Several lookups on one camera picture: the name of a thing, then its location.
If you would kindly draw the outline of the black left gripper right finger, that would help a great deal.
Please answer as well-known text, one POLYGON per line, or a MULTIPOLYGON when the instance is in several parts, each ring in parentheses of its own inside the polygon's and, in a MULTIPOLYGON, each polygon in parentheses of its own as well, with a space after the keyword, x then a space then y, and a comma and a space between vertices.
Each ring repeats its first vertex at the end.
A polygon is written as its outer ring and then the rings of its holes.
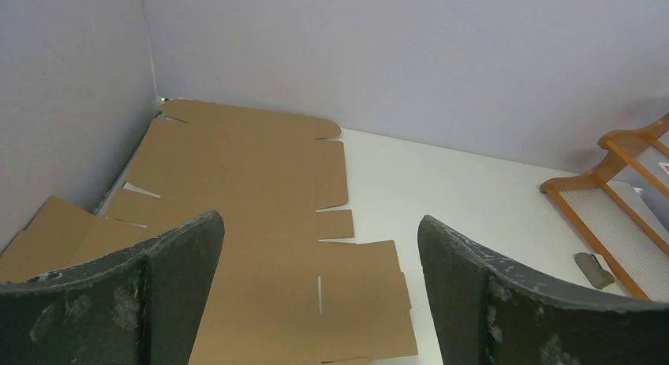
POLYGON ((668 306, 544 274, 432 216, 417 230, 445 364, 665 364, 668 306))

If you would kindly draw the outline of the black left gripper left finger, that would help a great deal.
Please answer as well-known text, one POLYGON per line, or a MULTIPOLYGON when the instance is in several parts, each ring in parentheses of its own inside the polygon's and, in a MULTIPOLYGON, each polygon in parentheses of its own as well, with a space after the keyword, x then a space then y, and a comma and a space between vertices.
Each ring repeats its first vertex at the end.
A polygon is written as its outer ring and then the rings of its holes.
POLYGON ((4 364, 186 364, 225 236, 210 210, 156 237, 1 283, 4 364))

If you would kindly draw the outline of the brown cardboard box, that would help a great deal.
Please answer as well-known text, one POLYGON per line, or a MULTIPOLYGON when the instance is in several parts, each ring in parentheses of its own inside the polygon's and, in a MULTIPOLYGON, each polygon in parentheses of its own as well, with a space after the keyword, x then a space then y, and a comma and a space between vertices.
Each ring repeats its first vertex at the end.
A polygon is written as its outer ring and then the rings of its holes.
POLYGON ((340 127, 173 99, 101 217, 52 196, 1 256, 1 283, 127 248, 210 210, 225 236, 186 364, 365 364, 417 354, 390 240, 353 244, 340 127))

